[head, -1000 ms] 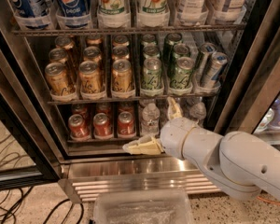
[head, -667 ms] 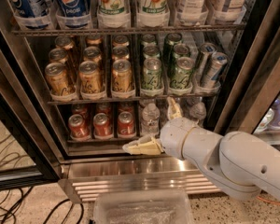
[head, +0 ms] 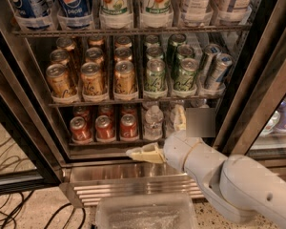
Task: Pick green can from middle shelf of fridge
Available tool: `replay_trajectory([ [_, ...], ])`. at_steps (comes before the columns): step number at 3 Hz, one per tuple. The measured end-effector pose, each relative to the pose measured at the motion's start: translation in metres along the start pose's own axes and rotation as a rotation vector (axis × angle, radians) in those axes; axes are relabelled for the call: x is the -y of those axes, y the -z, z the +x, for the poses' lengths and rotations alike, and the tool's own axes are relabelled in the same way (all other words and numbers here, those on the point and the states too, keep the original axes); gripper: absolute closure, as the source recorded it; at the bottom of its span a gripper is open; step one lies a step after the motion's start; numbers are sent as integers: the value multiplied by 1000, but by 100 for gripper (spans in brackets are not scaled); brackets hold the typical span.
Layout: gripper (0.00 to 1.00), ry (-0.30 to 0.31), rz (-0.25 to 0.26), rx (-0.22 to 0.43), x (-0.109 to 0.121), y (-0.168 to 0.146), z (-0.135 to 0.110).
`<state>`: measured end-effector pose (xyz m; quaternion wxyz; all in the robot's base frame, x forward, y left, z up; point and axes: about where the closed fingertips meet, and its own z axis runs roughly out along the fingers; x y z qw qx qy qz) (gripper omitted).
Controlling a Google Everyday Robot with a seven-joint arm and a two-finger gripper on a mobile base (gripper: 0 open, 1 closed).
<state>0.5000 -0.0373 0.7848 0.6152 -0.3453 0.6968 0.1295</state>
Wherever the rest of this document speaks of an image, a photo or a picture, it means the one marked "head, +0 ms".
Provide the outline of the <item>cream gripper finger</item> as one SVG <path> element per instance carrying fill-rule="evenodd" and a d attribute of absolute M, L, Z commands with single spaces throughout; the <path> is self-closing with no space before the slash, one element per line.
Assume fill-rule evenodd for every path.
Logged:
<path fill-rule="evenodd" d="M 174 107 L 174 129 L 176 131 L 186 129 L 186 113 L 181 105 Z"/>
<path fill-rule="evenodd" d="M 157 164 L 166 162 L 163 150 L 159 148 L 157 142 L 130 149 L 126 152 L 126 155 L 136 161 L 145 161 Z"/>

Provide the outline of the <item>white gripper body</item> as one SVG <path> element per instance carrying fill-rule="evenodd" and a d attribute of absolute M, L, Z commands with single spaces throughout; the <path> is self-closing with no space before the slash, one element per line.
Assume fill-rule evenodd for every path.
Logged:
<path fill-rule="evenodd" d="M 166 162 L 177 171 L 184 171 L 185 160 L 192 148 L 201 143 L 200 137 L 189 137 L 186 131 L 177 131 L 166 138 L 163 154 Z"/>

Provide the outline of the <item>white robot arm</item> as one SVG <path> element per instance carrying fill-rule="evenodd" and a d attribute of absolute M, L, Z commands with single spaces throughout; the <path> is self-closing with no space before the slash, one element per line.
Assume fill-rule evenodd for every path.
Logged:
<path fill-rule="evenodd" d="M 286 229 L 286 181 L 244 155 L 225 156 L 202 140 L 198 129 L 211 108 L 177 110 L 179 119 L 162 147 L 156 143 L 126 152 L 133 160 L 166 163 L 193 178 L 205 199 L 225 219 L 251 221 L 257 213 Z"/>

